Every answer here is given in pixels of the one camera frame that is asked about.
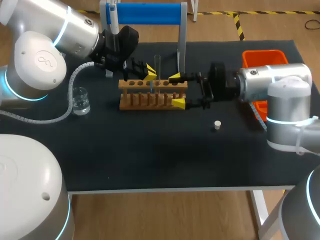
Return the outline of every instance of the logo on robot arm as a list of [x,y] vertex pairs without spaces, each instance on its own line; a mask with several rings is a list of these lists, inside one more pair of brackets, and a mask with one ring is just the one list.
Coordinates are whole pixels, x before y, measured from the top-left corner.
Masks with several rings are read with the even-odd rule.
[[53,72],[57,68],[55,56],[48,51],[39,51],[34,58],[35,65],[45,72]]

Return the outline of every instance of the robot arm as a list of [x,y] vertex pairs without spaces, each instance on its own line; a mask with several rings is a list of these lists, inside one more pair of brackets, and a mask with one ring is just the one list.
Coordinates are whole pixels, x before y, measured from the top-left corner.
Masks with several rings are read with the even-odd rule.
[[197,81],[202,98],[186,101],[185,109],[209,108],[219,101],[268,101],[267,143],[272,148],[300,153],[320,153],[320,121],[310,118],[312,75],[302,64],[241,68],[226,72],[223,64],[212,64],[208,77],[182,75],[171,83]]
[[124,62],[139,34],[125,26],[117,35],[99,33],[98,23],[57,0],[2,0],[0,23],[13,33],[8,66],[0,67],[1,107],[25,107],[46,97],[66,75],[60,52],[128,77]]

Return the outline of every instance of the small white cap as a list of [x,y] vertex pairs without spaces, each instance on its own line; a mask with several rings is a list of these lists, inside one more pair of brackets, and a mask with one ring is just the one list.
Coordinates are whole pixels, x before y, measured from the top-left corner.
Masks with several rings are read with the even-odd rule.
[[215,121],[214,122],[214,129],[219,130],[221,126],[221,122],[220,121]]

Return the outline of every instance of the small glass cup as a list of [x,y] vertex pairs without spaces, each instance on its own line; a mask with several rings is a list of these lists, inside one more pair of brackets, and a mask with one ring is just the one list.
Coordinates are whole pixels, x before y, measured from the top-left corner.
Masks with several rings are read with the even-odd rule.
[[84,87],[73,88],[72,98],[72,110],[75,115],[83,116],[90,112],[88,92]]

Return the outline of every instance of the blue bar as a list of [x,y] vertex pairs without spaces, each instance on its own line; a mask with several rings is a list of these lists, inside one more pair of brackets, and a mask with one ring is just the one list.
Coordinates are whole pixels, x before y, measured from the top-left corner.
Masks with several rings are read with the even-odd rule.
[[[180,3],[117,3],[118,23],[137,25],[180,25]],[[110,24],[109,4],[106,4]]]

